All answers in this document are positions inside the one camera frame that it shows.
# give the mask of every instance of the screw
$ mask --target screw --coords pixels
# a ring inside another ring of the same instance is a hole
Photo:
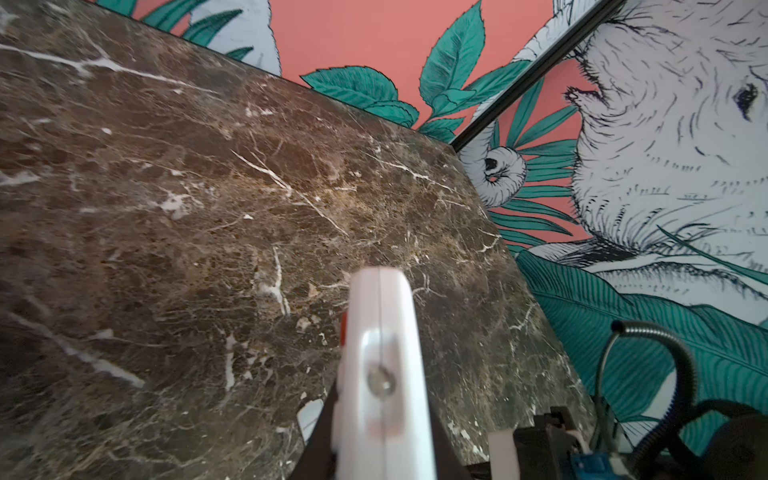
[[[368,371],[368,388],[379,400],[390,397],[395,392],[395,376],[384,365],[377,365]]]

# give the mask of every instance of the brown marble surface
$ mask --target brown marble surface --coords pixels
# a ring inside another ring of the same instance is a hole
[[[589,402],[452,150],[79,0],[0,0],[3,478],[282,478],[349,274],[464,461]]]

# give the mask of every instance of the black metal frame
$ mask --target black metal frame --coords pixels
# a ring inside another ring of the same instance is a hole
[[[544,77],[565,55],[573,51],[599,24],[613,16],[625,0],[600,0],[590,8],[589,12],[579,18],[576,23],[536,58],[528,68],[502,93],[495,102],[478,116],[469,126],[456,136],[451,146],[457,152],[477,136],[493,120],[501,115],[510,105],[522,97],[537,81]]]

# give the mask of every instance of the teal leaf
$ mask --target teal leaf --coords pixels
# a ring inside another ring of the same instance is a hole
[[[227,57],[233,58],[237,61],[242,61],[243,57],[248,55],[253,51],[253,47],[242,47],[242,48],[235,48],[232,51],[227,52]]]
[[[658,422],[659,419],[649,417],[645,415],[633,415],[628,419],[623,419],[624,422]]]
[[[548,115],[536,122],[532,127],[527,129],[525,133],[515,143],[515,146],[530,144],[532,141],[543,137],[555,128],[563,124],[564,121],[569,119],[574,113],[578,111],[576,107],[566,107],[556,111],[552,115]]]
[[[624,297],[641,315],[645,308],[655,323],[688,345],[698,375],[698,402],[726,399],[768,412],[767,331],[709,305],[684,307],[652,296]],[[724,421],[719,415],[708,415],[686,428],[681,438],[701,454]]]
[[[525,250],[525,247],[522,245],[509,245],[507,244],[507,248],[510,252],[514,253],[520,253],[521,251]]]
[[[219,30],[241,13],[243,13],[243,10],[238,8],[237,10],[227,10],[226,12],[209,15],[190,25],[181,37],[195,45],[207,47],[210,41],[219,33]]]
[[[712,306],[619,294],[600,277],[520,252],[517,264],[589,391],[615,319],[654,322],[682,339],[694,357],[698,401],[728,399],[768,412],[768,331]],[[604,396],[621,421],[637,419],[656,396],[674,364],[669,353],[645,339],[622,339],[608,357]],[[683,430],[701,453],[722,422],[707,415]]]
[[[435,97],[446,90],[461,89],[480,59],[485,46],[480,3],[457,18],[429,52],[419,79],[419,93],[430,107]]]
[[[518,110],[515,112],[515,118],[512,119],[512,125],[509,127],[509,135],[507,136],[507,147],[513,148],[518,141],[518,137],[528,123],[528,119],[531,118],[533,109],[536,107],[538,101],[538,94],[541,93],[541,87],[544,85],[544,79],[537,81],[533,87],[530,87],[528,91],[520,99]]]
[[[96,5],[117,12],[120,15],[130,17],[134,14],[137,0],[97,0]]]
[[[561,155],[558,157],[536,157],[525,162],[528,170],[538,170],[540,168],[563,168],[573,167],[576,162],[576,155]]]
[[[552,141],[548,144],[523,148],[522,150],[518,150],[518,153],[523,155],[541,155],[542,157],[561,157],[563,155],[573,155],[576,151],[576,143],[576,140]]]
[[[574,218],[570,215],[564,214],[560,210],[556,210],[552,207],[547,207],[546,205],[531,202],[530,200],[520,200],[518,198],[513,198],[507,201],[503,207],[507,210],[512,210],[513,212],[520,212],[521,214],[549,215],[550,217],[559,218],[560,220],[576,223],[576,220],[574,220]]]
[[[517,228],[519,230],[543,230],[571,235],[571,232],[556,223],[544,218],[520,217],[518,215],[504,215],[496,212],[488,212],[491,221],[501,227]]]
[[[321,94],[357,108],[368,108],[377,101],[397,100],[395,84],[370,67],[315,70],[301,79]]]
[[[467,85],[465,90],[474,90],[473,101],[476,104],[488,100],[490,97],[504,91],[522,72],[528,68],[528,60],[513,61],[503,67],[491,70],[487,74]]]
[[[698,253],[702,257],[704,257],[704,258],[706,258],[708,260],[712,260],[713,262],[718,263],[718,264],[720,264],[720,265],[722,265],[724,267],[727,267],[727,268],[733,270],[734,272],[736,272],[736,273],[738,273],[740,275],[747,276],[747,277],[751,278],[752,280],[757,280],[758,282],[760,282],[760,283],[762,283],[764,285],[768,285],[768,273],[759,272],[757,270],[751,270],[749,268],[744,268],[743,266],[738,266],[735,263],[731,263],[731,262],[727,262],[725,260],[721,260],[721,259],[719,259],[719,258],[717,258],[717,257],[715,257],[713,255],[710,255],[708,253],[705,253],[705,252],[697,249],[696,247],[694,247],[693,245],[691,245],[687,241],[681,240],[680,238],[677,238],[672,233],[667,232],[665,229],[663,229],[661,227],[657,227],[657,228],[659,230],[661,230],[661,233],[663,233],[667,237],[669,237],[672,240],[674,240],[675,243],[678,243],[680,245],[688,247],[689,249],[691,249],[692,251]]]
[[[435,97],[435,100],[433,101],[433,112],[431,118],[454,114],[457,111],[461,111],[472,106],[473,104],[477,104],[473,101],[474,96],[474,90],[465,91],[450,88],[442,92],[440,95]]]
[[[366,111],[406,128],[413,126],[419,119],[419,111],[413,105],[400,100],[377,101],[366,108]]]
[[[186,14],[192,12],[195,7],[208,0],[172,0],[164,5],[160,5],[142,21],[151,27],[162,31],[170,31]]]
[[[498,121],[493,122],[493,135],[491,135],[491,150],[494,148],[498,148],[499,145],[499,135],[500,132],[498,131]]]
[[[525,177],[526,182],[543,182],[547,180],[557,180],[558,178],[568,178],[574,174],[573,170],[567,168],[540,168],[531,170]]]
[[[520,252],[516,260],[581,381],[593,393],[611,322],[641,319],[634,305],[592,273],[528,251]],[[661,345],[649,339],[620,340],[608,357],[602,393],[619,419],[640,415],[673,368],[671,356]]]
[[[419,132],[445,143],[453,140],[453,131],[464,121],[463,118],[441,118],[423,124]]]
[[[541,185],[535,187],[523,187],[515,194],[515,198],[547,198],[547,197],[570,197],[571,189],[568,187],[551,187]]]
[[[533,235],[528,235],[527,233],[522,233],[522,232],[516,232],[514,230],[499,230],[498,232],[501,234],[504,240],[508,240],[510,242],[524,243],[526,245],[532,245],[534,247],[537,247],[538,245],[544,245],[545,243],[547,243],[541,239],[534,237]]]

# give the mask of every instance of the flexible metal hose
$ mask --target flexible metal hose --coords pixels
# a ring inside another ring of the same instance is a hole
[[[603,353],[600,355],[600,363],[598,363],[598,370],[594,374],[594,413],[598,418],[598,427],[600,428],[600,435],[605,443],[606,449],[610,453],[617,453],[618,448],[614,442],[614,436],[611,434],[611,429],[608,428],[608,420],[605,418],[605,407],[603,406],[603,374],[605,373],[605,363],[608,360],[608,353],[613,348],[616,340],[619,339],[619,333],[613,332],[611,338],[605,343],[603,347]]]
[[[640,476],[664,450],[670,435],[677,435],[685,425],[696,397],[696,370],[685,344],[672,332],[655,323],[617,320],[611,324],[611,330],[618,336],[656,340],[670,351],[677,369],[677,383],[667,413],[658,425],[640,440],[629,456],[630,470]]]

